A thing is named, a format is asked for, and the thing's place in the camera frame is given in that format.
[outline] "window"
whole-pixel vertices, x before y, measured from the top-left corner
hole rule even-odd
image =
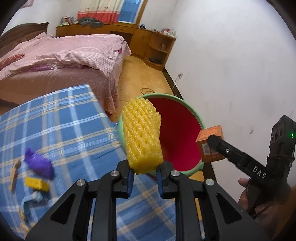
[[[143,0],[124,0],[118,21],[134,23],[139,14]]]

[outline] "bucket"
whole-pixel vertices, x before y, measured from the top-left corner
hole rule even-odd
[[[147,94],[148,99],[161,114],[160,144],[163,159],[170,161],[175,170],[191,176],[202,170],[203,162],[195,140],[205,125],[195,110],[185,101],[168,94]],[[119,117],[118,133],[122,148],[125,141],[122,115]]]

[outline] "purple plastic bag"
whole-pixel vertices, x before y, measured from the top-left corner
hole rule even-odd
[[[25,162],[29,168],[42,177],[53,179],[54,170],[50,160],[35,153],[31,148],[25,149]]]

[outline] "white wall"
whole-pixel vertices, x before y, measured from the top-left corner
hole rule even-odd
[[[272,126],[296,121],[296,41],[265,0],[181,0],[169,26],[177,40],[166,64],[205,125],[262,164]],[[213,163],[218,183],[236,200],[245,175],[227,160]],[[289,183],[296,184],[296,163]]]
[[[16,12],[3,33],[19,24],[49,22],[47,33],[55,35],[63,16],[77,18],[80,3],[81,0],[34,0],[33,6]]]
[[[172,11],[178,0],[148,0],[140,24],[147,29],[168,28]]]

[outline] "wooden headboard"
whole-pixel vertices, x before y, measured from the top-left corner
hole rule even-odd
[[[31,40],[42,32],[47,32],[48,23],[25,23],[18,25],[0,37],[0,58],[19,43]]]

